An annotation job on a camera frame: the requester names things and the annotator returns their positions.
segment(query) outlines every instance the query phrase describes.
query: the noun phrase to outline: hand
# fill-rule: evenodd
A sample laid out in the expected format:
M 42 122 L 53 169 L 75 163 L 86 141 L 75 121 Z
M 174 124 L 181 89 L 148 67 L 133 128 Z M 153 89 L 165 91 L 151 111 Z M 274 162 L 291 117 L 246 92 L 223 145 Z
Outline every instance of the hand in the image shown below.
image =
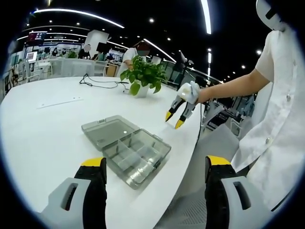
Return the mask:
M 199 92 L 198 100 L 196 104 L 202 104 L 212 98 L 211 96 L 211 89 L 210 88 L 205 88 L 201 89 Z

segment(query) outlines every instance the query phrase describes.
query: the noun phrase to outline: ceiling light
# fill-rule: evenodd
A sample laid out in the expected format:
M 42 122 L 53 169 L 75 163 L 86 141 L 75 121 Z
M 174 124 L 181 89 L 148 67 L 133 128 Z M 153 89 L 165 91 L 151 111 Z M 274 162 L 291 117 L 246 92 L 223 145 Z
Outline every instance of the ceiling light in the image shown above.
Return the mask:
M 212 63 L 212 54 L 208 53 L 208 63 Z
M 165 51 L 163 51 L 162 49 L 160 49 L 157 45 L 151 43 L 151 42 L 150 42 L 149 40 L 147 40 L 147 39 L 144 39 L 144 41 L 147 42 L 147 43 L 149 43 L 150 45 L 152 45 L 153 47 L 155 47 L 155 48 L 158 49 L 159 51 L 161 51 L 163 54 L 165 54 L 168 58 L 170 58 L 172 61 L 174 61 L 174 62 L 176 63 L 176 61 L 175 61 L 175 59 L 174 59 L 173 57 L 171 57 L 171 56 L 170 56 L 169 54 L 167 54 Z
M 29 33 L 38 33 L 38 32 L 48 32 L 48 31 L 33 31 L 32 32 L 29 32 Z
M 85 35 L 74 34 L 74 33 L 65 33 L 65 32 L 49 32 L 47 34 L 63 34 L 63 35 L 73 35 L 73 36 L 79 36 L 79 37 L 87 37 Z
M 126 46 L 123 46 L 123 45 L 120 45 L 120 44 L 117 44 L 117 43 L 114 43 L 114 42 L 107 42 L 107 43 L 114 44 L 114 45 L 117 45 L 117 46 L 123 47 L 123 48 L 125 48 L 125 49 L 129 49 L 129 48 L 128 48 L 128 47 L 126 47 Z
M 23 39 L 23 38 L 27 38 L 28 36 L 24 36 L 24 37 L 20 37 L 20 38 L 18 38 L 17 40 L 19 41 L 19 40 L 21 40 L 21 39 Z
M 44 39 L 45 41 L 71 41 L 71 42 L 78 42 L 78 40 L 71 40 L 71 39 Z
M 211 19 L 210 19 L 210 11 L 209 11 L 208 0 L 201 0 L 201 4 L 202 4 L 202 8 L 203 8 L 206 33 L 207 34 L 212 34 Z
M 68 10 L 68 9 L 44 9 L 44 10 L 36 10 L 35 12 L 33 12 L 33 14 L 35 13 L 42 13 L 42 12 L 51 12 L 51 11 L 61 11 L 61 12 L 70 12 L 70 13 L 78 13 L 78 14 L 83 14 L 83 15 L 87 15 L 87 16 L 90 16 L 90 17 L 94 17 L 94 18 L 97 18 L 97 19 L 100 19 L 100 20 L 103 20 L 103 21 L 106 21 L 106 22 L 109 22 L 113 25 L 116 25 L 122 29 L 124 29 L 124 26 L 122 25 L 119 25 L 111 20 L 108 20 L 106 18 L 102 18 L 100 16 L 97 16 L 97 15 L 94 15 L 92 13 L 87 13 L 87 12 L 83 12 L 83 11 L 78 11 L 78 10 Z

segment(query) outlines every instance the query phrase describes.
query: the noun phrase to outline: black cable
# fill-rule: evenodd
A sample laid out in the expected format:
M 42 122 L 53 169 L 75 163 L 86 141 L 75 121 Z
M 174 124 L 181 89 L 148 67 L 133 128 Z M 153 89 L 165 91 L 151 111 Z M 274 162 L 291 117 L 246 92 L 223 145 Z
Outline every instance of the black cable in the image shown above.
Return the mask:
M 92 83 L 89 83 L 89 82 L 85 81 L 86 77 L 88 77 L 91 81 L 97 82 L 97 83 L 115 83 L 115 86 L 113 86 L 113 87 L 103 87 L 103 86 L 93 85 Z M 85 85 L 88 85 L 90 87 L 100 87 L 100 88 L 105 88 L 105 89 L 113 89 L 113 88 L 118 87 L 119 84 L 122 84 L 124 86 L 125 90 L 126 90 L 126 86 L 124 84 L 126 84 L 126 83 L 127 82 L 122 82 L 122 81 L 120 81 L 120 82 L 118 82 L 118 81 L 96 81 L 96 80 L 91 79 L 90 76 L 87 73 L 82 77 L 81 81 L 79 82 L 79 84 L 85 84 Z

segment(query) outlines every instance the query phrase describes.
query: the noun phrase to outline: gray plastic organizer box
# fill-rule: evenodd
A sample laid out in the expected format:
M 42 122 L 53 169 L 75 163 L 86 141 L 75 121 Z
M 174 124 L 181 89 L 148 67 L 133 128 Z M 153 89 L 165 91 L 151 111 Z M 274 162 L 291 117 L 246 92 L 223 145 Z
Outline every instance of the gray plastic organizer box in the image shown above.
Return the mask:
M 116 115 L 81 126 L 107 165 L 131 188 L 141 184 L 160 165 L 171 146 L 158 136 Z

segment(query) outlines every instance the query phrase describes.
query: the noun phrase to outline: light strip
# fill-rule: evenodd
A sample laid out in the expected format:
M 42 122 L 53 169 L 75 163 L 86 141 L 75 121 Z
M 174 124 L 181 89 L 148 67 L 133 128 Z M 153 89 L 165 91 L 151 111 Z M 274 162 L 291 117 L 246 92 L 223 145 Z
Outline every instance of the light strip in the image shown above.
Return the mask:
M 122 26 L 122 25 L 120 25 L 120 24 L 118 24 L 118 23 L 115 23 L 115 22 L 113 22 L 113 21 L 111 21 L 111 20 L 108 20 L 108 19 L 106 19 L 106 18 L 102 18 L 102 17 L 97 16 L 97 15 L 94 15 L 94 14 L 92 14 L 92 13 L 87 13 L 87 12 L 78 11 L 78 10 L 68 10 L 68 9 L 44 9 L 44 10 L 36 10 L 36 11 L 34 11 L 33 13 L 57 12 L 57 11 L 59 11 L 59 12 L 70 12 L 70 13 L 83 14 L 83 15 L 87 15 L 87 16 L 90 16 L 90 17 L 94 17 L 94 18 L 97 18 L 97 19 L 100 19 L 100 20 L 109 22 L 109 23 L 111 23 L 111 24 L 113 24 L 113 25 L 116 25 L 116 26 L 122 28 L 122 29 L 125 28 L 124 26 Z
M 79 34 L 74 34 L 74 33 L 64 33 L 64 32 L 48 32 L 47 34 L 64 34 L 64 35 L 73 35 L 73 36 L 87 37 L 85 35 L 79 35 Z
M 205 27 L 206 27 L 206 33 L 212 34 L 211 29 L 211 19 L 210 19 L 210 11 L 209 11 L 209 5 L 208 0 L 201 0 L 203 13 L 204 13 L 204 21 L 205 21 Z
M 27 38 L 28 36 L 24 36 L 24 37 L 20 37 L 20 38 L 18 38 L 17 40 L 19 41 L 19 40 L 21 40 L 21 39 L 23 39 L 23 38 Z
M 172 61 L 174 61 L 175 63 L 177 61 L 175 61 L 175 59 L 173 57 L 171 57 L 169 54 L 167 54 L 165 51 L 163 51 L 162 49 L 160 49 L 157 45 L 151 43 L 149 40 L 144 39 L 144 41 L 146 41 L 147 43 L 149 43 L 150 45 L 152 45 L 153 47 L 155 47 L 156 49 L 158 49 L 160 52 L 162 52 L 163 54 L 165 54 L 168 58 L 170 58 Z
M 70 40 L 70 39 L 44 39 L 44 41 L 71 41 L 71 42 L 79 42 L 78 40 Z
M 208 63 L 212 63 L 212 54 L 208 53 Z
M 33 31 L 33 32 L 29 32 L 29 33 L 39 33 L 39 32 L 48 32 L 48 31 Z
M 129 49 L 129 48 L 127 48 L 127 47 L 126 47 L 126 46 L 124 46 L 124 45 L 120 45 L 120 44 L 117 44 L 117 43 L 114 43 L 114 42 L 107 42 L 107 43 L 114 44 L 114 45 L 117 45 L 117 46 L 123 47 L 123 48 L 125 48 L 125 49 Z
M 69 26 L 69 25 L 43 25 L 43 26 L 37 26 L 37 27 L 33 27 L 33 28 L 28 28 L 28 29 L 22 30 L 22 32 L 24 32 L 26 30 L 34 30 L 34 29 L 45 28 L 45 27 L 68 27 L 68 28 L 74 28 L 74 29 L 90 31 L 89 29 L 80 28 L 80 27 L 76 27 L 76 26 Z

